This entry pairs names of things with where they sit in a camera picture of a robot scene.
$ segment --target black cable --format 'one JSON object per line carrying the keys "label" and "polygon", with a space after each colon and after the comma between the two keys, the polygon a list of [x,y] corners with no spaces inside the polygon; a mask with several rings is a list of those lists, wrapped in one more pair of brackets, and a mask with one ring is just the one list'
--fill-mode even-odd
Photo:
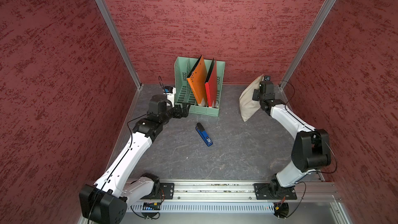
{"label": "black cable", "polygon": [[290,99],[286,102],[286,104],[285,104],[285,110],[287,110],[286,109],[286,105],[287,105],[287,103],[289,103],[289,101],[291,101],[292,100],[292,98],[294,97],[294,95],[295,95],[295,93],[296,93],[296,89],[295,89],[295,87],[293,86],[293,84],[292,83],[290,83],[290,82],[288,82],[288,81],[284,81],[284,80],[281,80],[282,82],[286,82],[286,83],[288,83],[290,86],[292,86],[292,88],[293,88],[293,95],[292,95],[292,97],[290,97]]}
{"label": "black cable", "polygon": [[[284,80],[281,80],[281,81],[282,81],[282,82],[288,83],[288,84],[291,85],[292,88],[293,88],[293,95],[292,95],[292,97],[290,97],[290,99],[287,101],[287,102],[289,102],[289,101],[293,98],[293,96],[295,95],[296,89],[295,89],[295,87],[293,86],[293,84],[291,84],[290,82],[284,81]],[[285,104],[285,110],[286,110],[286,112],[288,112],[292,117],[294,117],[298,122],[300,122],[305,128],[307,128],[307,129],[310,130],[310,131],[313,131],[313,130],[311,130],[308,126],[306,126],[304,123],[302,123],[300,120],[298,120],[293,114],[291,114],[291,113],[286,109],[287,102],[286,102],[286,104]],[[337,171],[337,160],[336,160],[336,156],[334,155],[334,152],[331,150],[330,146],[329,146],[326,142],[325,142],[325,144],[328,146],[329,150],[331,151],[331,153],[332,153],[332,155],[333,155],[333,159],[334,159],[334,161],[336,162],[336,168],[335,168],[334,171],[332,171],[332,172],[320,172],[320,173],[324,173],[324,174],[333,174],[333,173],[335,173],[335,172]]]}
{"label": "black cable", "polygon": [[97,191],[96,194],[95,194],[95,196],[94,196],[93,205],[91,206],[90,213],[88,214],[87,224],[89,224],[89,222],[90,222],[91,212],[93,211],[93,207],[94,207],[94,205],[95,205],[95,203],[96,203],[96,200],[97,200],[97,197],[98,197],[98,192],[99,192],[99,191]]}
{"label": "black cable", "polygon": [[162,78],[159,76],[158,79],[159,79],[160,87],[164,90],[164,93],[167,94],[167,93],[166,93],[166,89],[164,88],[164,84],[163,84]]}
{"label": "black cable", "polygon": [[[131,144],[132,144],[132,131],[131,131],[131,129],[130,129],[129,123],[132,122],[132,121],[135,121],[135,120],[138,119],[138,118],[144,117],[145,115],[147,115],[147,114],[141,115],[140,117],[134,118],[134,119],[130,120],[129,122],[127,122],[127,127],[129,128],[129,131],[130,131],[130,134],[131,134],[131,143],[130,143],[130,147],[131,147]],[[91,212],[93,211],[93,207],[94,207],[95,202],[96,202],[97,197],[98,197],[98,192],[99,192],[99,191],[97,191],[96,194],[95,194],[95,196],[94,196],[93,205],[91,206],[90,213],[88,214],[87,224],[89,224],[90,217],[91,217]]]}
{"label": "black cable", "polygon": [[[163,189],[159,189],[159,200],[160,200],[159,209],[160,209],[160,206],[162,205],[162,203],[164,202],[164,197],[165,197],[165,195],[164,195]],[[150,218],[151,218],[152,220],[157,220],[157,219],[159,219],[160,213],[157,212],[157,214],[159,214],[159,216],[158,216],[157,218],[153,218],[153,217],[150,217]]]}
{"label": "black cable", "polygon": [[[147,219],[147,217],[143,217],[143,216],[137,214],[136,212],[134,212],[134,210],[132,209],[132,206],[130,206],[130,208],[131,208],[131,211],[132,211],[133,213],[135,213],[136,216],[138,216],[138,217],[140,217],[140,218]],[[157,212],[157,214],[159,215],[157,218],[153,218],[153,217],[148,217],[148,218],[150,218],[151,220],[157,220],[157,219],[159,219],[159,217],[160,217],[160,213]]]}
{"label": "black cable", "polygon": [[307,185],[305,184],[305,182],[299,182],[299,183],[304,183],[304,185],[305,185],[304,193],[302,194],[301,200],[300,200],[300,202],[298,203],[297,207],[293,210],[293,212],[292,212],[290,215],[286,216],[285,219],[286,219],[286,218],[289,218],[289,217],[297,210],[297,208],[300,206],[301,201],[304,199],[304,195],[305,195],[305,192],[306,192],[306,190],[307,190]]}
{"label": "black cable", "polygon": [[256,193],[258,193],[259,190],[261,190],[263,187],[265,187],[265,186],[267,186],[267,185],[269,185],[269,184],[266,183],[266,184],[264,184],[263,186],[259,187],[259,188],[256,190]]}
{"label": "black cable", "polygon": [[326,142],[325,142],[325,145],[327,145],[329,147],[329,150],[331,151],[331,154],[333,155],[333,159],[336,162],[336,168],[334,168],[334,171],[332,171],[332,172],[319,172],[319,171],[314,171],[314,172],[323,173],[323,174],[333,174],[333,173],[335,173],[337,171],[337,159],[336,159],[336,157],[334,155],[334,152],[331,150],[330,146]]}
{"label": "black cable", "polygon": [[130,208],[131,208],[131,211],[132,211],[133,213],[135,213],[136,216],[146,219],[146,217],[143,217],[143,216],[141,216],[141,215],[138,215],[136,212],[134,212],[134,210],[132,209],[132,206],[130,206]]}
{"label": "black cable", "polygon": [[131,131],[131,129],[130,129],[129,123],[132,122],[132,121],[135,121],[135,120],[138,119],[138,118],[144,117],[145,115],[147,115],[147,114],[141,115],[140,117],[136,117],[135,119],[132,119],[132,120],[130,120],[129,122],[127,122],[127,127],[129,128],[130,135],[131,135],[130,147],[131,147],[131,144],[132,144],[132,131]]}

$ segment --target folder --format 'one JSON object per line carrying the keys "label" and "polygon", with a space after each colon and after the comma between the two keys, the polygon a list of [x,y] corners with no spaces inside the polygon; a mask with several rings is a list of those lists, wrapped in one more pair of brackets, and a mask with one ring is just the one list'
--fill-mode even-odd
{"label": "folder", "polygon": [[205,81],[207,103],[209,107],[216,106],[217,100],[217,61],[213,59]]}
{"label": "folder", "polygon": [[205,59],[203,55],[197,60],[195,65],[192,67],[191,72],[187,76],[187,81],[191,86],[193,95],[195,96],[196,102],[200,107],[206,107],[207,96],[205,81],[207,76],[207,70],[205,65]]}

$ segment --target red folder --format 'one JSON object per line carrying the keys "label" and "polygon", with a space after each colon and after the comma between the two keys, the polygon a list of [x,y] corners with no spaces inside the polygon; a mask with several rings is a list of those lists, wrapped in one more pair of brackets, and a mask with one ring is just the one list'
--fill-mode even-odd
{"label": "red folder", "polygon": [[213,59],[205,81],[207,103],[209,107],[216,106],[217,100],[217,61]]}

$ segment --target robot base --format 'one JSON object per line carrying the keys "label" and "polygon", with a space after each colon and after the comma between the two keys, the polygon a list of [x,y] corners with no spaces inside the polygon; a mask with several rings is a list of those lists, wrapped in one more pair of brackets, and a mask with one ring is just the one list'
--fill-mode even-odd
{"label": "robot base", "polygon": [[144,196],[141,199],[142,200],[151,200],[151,199],[159,199],[162,200],[172,200],[173,195],[174,195],[174,183],[160,183],[160,188],[159,188],[159,193],[160,196],[155,196],[155,197],[149,197],[149,196]]}
{"label": "robot base", "polygon": [[297,200],[295,187],[281,187],[276,179],[276,174],[270,183],[254,183],[257,200]]}

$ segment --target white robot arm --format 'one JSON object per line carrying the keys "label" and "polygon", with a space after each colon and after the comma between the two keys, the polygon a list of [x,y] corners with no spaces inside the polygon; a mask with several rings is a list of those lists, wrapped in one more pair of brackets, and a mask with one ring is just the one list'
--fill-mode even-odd
{"label": "white robot arm", "polygon": [[295,142],[291,162],[274,175],[268,187],[261,187],[258,195],[267,196],[266,199],[282,199],[291,197],[294,185],[307,174],[330,165],[329,135],[325,130],[317,130],[304,122],[284,102],[275,99],[274,85],[270,77],[264,78],[259,89],[254,90],[252,99],[259,101],[261,109],[281,123]]}
{"label": "white robot arm", "polygon": [[149,101],[147,117],[136,123],[131,137],[116,160],[94,186],[85,185],[80,191],[83,217],[100,224],[118,224],[128,206],[144,196],[158,197],[159,178],[149,173],[142,175],[138,181],[128,187],[124,188],[124,186],[138,160],[163,130],[163,125],[171,118],[188,116],[189,103],[174,106],[169,98],[173,100],[174,94],[167,93],[152,97]]}

